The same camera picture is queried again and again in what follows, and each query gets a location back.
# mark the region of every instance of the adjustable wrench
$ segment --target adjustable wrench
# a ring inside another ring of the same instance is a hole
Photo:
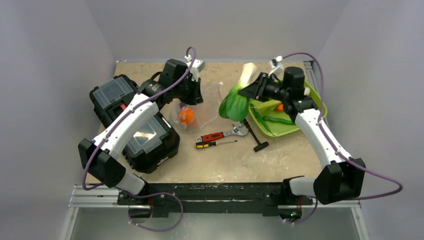
[[[234,128],[231,131],[221,131],[221,132],[215,132],[215,133],[199,136],[198,138],[196,138],[196,143],[211,142],[211,141],[225,138],[230,135],[246,136],[249,133],[249,130],[241,129],[243,125],[244,125],[243,123],[237,124],[237,125],[233,124],[232,126]]]

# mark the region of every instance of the orange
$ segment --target orange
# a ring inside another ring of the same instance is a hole
[[[186,125],[189,125],[195,119],[195,110],[188,106],[183,106],[179,112],[179,120]]]
[[[282,104],[282,103],[278,104],[278,105],[275,107],[275,110],[276,110],[277,112],[284,112],[284,106],[283,106],[283,104]]]

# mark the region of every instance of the cable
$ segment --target cable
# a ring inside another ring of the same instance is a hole
[[[193,46],[189,46],[187,48],[187,51],[185,52],[185,55],[186,56],[189,55],[190,49],[193,51],[193,59],[196,59],[196,49]],[[143,104],[145,104],[145,103],[147,103],[147,102],[149,102],[151,100],[156,99],[157,97],[165,94],[166,92],[168,92],[169,90],[171,90],[172,88],[174,88],[175,86],[177,86],[189,74],[190,70],[192,69],[192,66],[193,66],[193,63],[194,62],[195,61],[191,61],[190,65],[185,70],[184,74],[176,82],[174,82],[171,86],[169,86],[169,87],[165,88],[163,91],[161,91],[161,92],[159,92],[159,93],[157,93],[157,94],[149,97],[148,99],[146,99],[146,100],[138,103],[137,105],[134,106],[133,109],[134,110],[138,109]],[[96,146],[96,148],[94,149],[93,153],[91,154],[90,158],[88,159],[88,162],[87,162],[87,164],[86,164],[86,166],[84,168],[84,175],[82,176],[82,188],[84,190],[89,191],[89,190],[95,189],[95,188],[103,185],[103,183],[98,183],[98,184],[96,184],[94,186],[87,187],[87,185],[86,185],[86,179],[87,179],[87,174],[89,172],[90,164],[93,162],[94,157],[96,156],[96,154],[100,150],[100,148],[103,146],[103,144],[105,143],[106,139],[109,138],[112,135],[112,133],[115,131],[115,129],[119,126],[119,124],[121,124],[124,121],[124,119],[126,119],[131,113],[132,113],[131,111],[127,111],[121,118],[119,118],[115,122],[115,124],[112,126],[112,128],[110,129],[110,131],[106,134],[105,138],[103,138],[100,141],[100,143],[98,144],[98,146]],[[167,193],[167,192],[158,192],[158,193],[154,193],[154,194],[150,194],[150,195],[146,195],[146,196],[137,196],[137,195],[134,195],[134,194],[132,194],[130,192],[127,192],[127,191],[125,191],[125,192],[128,193],[130,196],[132,196],[134,198],[140,198],[140,199],[149,198],[149,197],[153,197],[153,196],[157,196],[157,195],[170,195],[170,196],[172,196],[173,198],[175,198],[177,200],[177,202],[179,203],[179,205],[181,207],[181,215],[180,215],[178,221],[174,225],[172,225],[172,226],[170,226],[168,228],[165,228],[165,229],[154,229],[154,228],[149,228],[149,227],[146,227],[146,226],[139,225],[138,223],[135,224],[137,227],[144,228],[144,229],[147,229],[147,230],[150,230],[150,231],[154,231],[154,232],[163,232],[163,231],[168,231],[168,230],[171,230],[171,229],[175,228],[180,223],[181,219],[183,218],[183,204],[178,199],[178,197],[174,196],[173,194],[170,194],[170,193]]]
[[[138,196],[138,195],[134,195],[134,194],[132,194],[130,192],[127,192],[127,191],[125,191],[125,192],[128,195],[130,195],[131,197],[137,198],[137,199],[145,199],[145,198],[150,198],[150,197],[154,197],[154,196],[158,196],[158,195],[168,195],[168,196],[173,197],[178,202],[179,208],[181,209],[181,214],[179,215],[179,218],[176,221],[176,223],[174,223],[172,226],[167,227],[167,228],[156,229],[156,228],[150,228],[148,226],[140,225],[140,224],[138,224],[138,223],[136,223],[136,222],[133,221],[133,219],[130,216],[130,211],[128,211],[128,219],[129,219],[129,222],[128,223],[129,224],[133,224],[136,227],[139,227],[139,228],[142,228],[142,229],[146,229],[146,230],[149,230],[149,231],[152,231],[152,232],[166,232],[166,231],[169,231],[169,230],[175,228],[176,226],[178,226],[178,224],[180,224],[181,220],[183,219],[183,203],[181,202],[180,199],[178,199],[178,197],[176,197],[175,195],[173,195],[171,193],[168,193],[168,192],[158,192],[158,193],[153,193],[153,194],[150,194],[150,195]]]
[[[317,208],[318,208],[318,200],[317,199],[315,199],[315,206],[313,207],[313,209],[312,209],[312,211],[306,216],[306,217],[304,217],[304,218],[301,218],[299,221],[297,221],[297,222],[289,222],[289,221],[286,221],[285,219],[283,219],[282,220],[282,222],[283,223],[285,223],[285,224],[290,224],[290,225],[298,225],[298,224],[301,224],[301,223],[303,223],[303,222],[305,222],[306,220],[308,220],[314,213],[315,213],[315,211],[317,210]]]
[[[157,76],[159,76],[159,74],[161,74],[161,73],[162,73],[161,71],[156,72],[155,74],[153,74],[153,75],[150,77],[150,79],[151,79],[151,80],[155,80],[155,78],[156,78]]]
[[[307,55],[310,58],[312,58],[315,62],[316,65],[318,66],[318,70],[319,70],[319,76],[320,76],[320,83],[321,83],[321,89],[320,89],[320,93],[319,95],[321,96],[321,109],[324,109],[324,76],[323,76],[323,69],[321,68],[320,63],[318,62],[318,60],[311,54],[307,53],[307,52],[296,52],[296,53],[292,53],[289,54],[287,56],[282,57],[283,59],[291,57],[293,55]],[[371,196],[362,196],[362,197],[356,197],[353,198],[352,200],[367,200],[367,199],[377,199],[377,198],[382,198],[382,197],[386,197],[386,196],[390,196],[393,194],[397,194],[400,191],[402,191],[404,189],[404,186],[402,185],[402,183],[394,178],[391,178],[389,176],[385,176],[383,174],[380,174],[378,172],[375,172],[373,170],[367,169],[363,166],[360,166],[358,164],[356,164],[355,162],[353,162],[352,160],[350,160],[348,157],[344,156],[337,148],[337,146],[334,144],[334,142],[331,140],[331,138],[329,137],[329,135],[326,133],[326,131],[324,130],[323,126],[322,126],[322,120],[323,120],[323,111],[320,111],[319,116],[318,116],[318,126],[319,129],[321,130],[322,134],[325,136],[325,138],[327,139],[327,141],[330,143],[331,147],[333,148],[333,150],[335,151],[336,155],[339,155],[343,160],[345,160],[347,163],[349,163],[350,165],[354,166],[355,168],[364,171],[365,173],[369,173],[373,176],[376,176],[378,178],[387,180],[389,182],[395,183],[398,185],[398,188],[396,190],[393,191],[389,191],[389,192],[385,192],[385,193],[381,193],[381,194],[375,194],[375,195],[371,195]]]

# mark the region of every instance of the green plate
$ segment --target green plate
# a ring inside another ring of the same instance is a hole
[[[309,97],[311,97],[315,101],[315,103],[318,105],[319,110],[321,111],[321,98],[318,95],[317,91],[315,91],[315,89],[313,89],[311,85],[306,81],[304,83],[304,86],[310,88]],[[263,102],[253,100],[253,99],[250,100],[250,103],[253,104],[255,107],[260,104],[263,104]],[[285,112],[276,111],[275,106],[266,107],[266,108],[257,108],[256,110],[262,117],[271,116],[274,118],[290,120],[290,117]],[[290,134],[299,130],[299,128],[296,125],[265,121],[265,123],[268,125],[269,129],[271,130],[271,132],[269,132],[265,129],[262,123],[258,121],[258,119],[255,117],[250,107],[249,107],[249,113],[250,113],[250,116],[253,118],[254,122],[256,123],[257,127],[262,132],[262,134],[268,138],[278,138],[278,137],[281,137],[286,134]],[[324,104],[324,115],[322,117],[325,118],[326,116],[327,116],[327,106]]]

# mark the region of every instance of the green vegetable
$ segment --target green vegetable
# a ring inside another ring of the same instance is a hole
[[[273,132],[271,132],[271,128],[270,126],[268,126],[268,124],[262,119],[261,115],[259,114],[258,111],[256,111],[255,106],[251,103],[250,104],[250,109],[253,112],[254,116],[257,118],[257,120],[260,122],[260,124],[262,124],[262,126],[268,131],[270,132],[272,135],[274,135]]]
[[[278,118],[278,117],[272,117],[272,116],[264,116],[264,117],[262,117],[262,120],[268,121],[268,122],[273,122],[273,123],[296,125],[296,123],[292,122],[291,120],[287,120],[287,119],[284,119],[284,118]]]
[[[243,72],[237,84],[231,88],[228,95],[219,106],[219,115],[222,118],[242,122],[249,113],[250,99],[239,94],[239,91],[250,84],[252,75],[256,71],[253,63],[243,65]]]

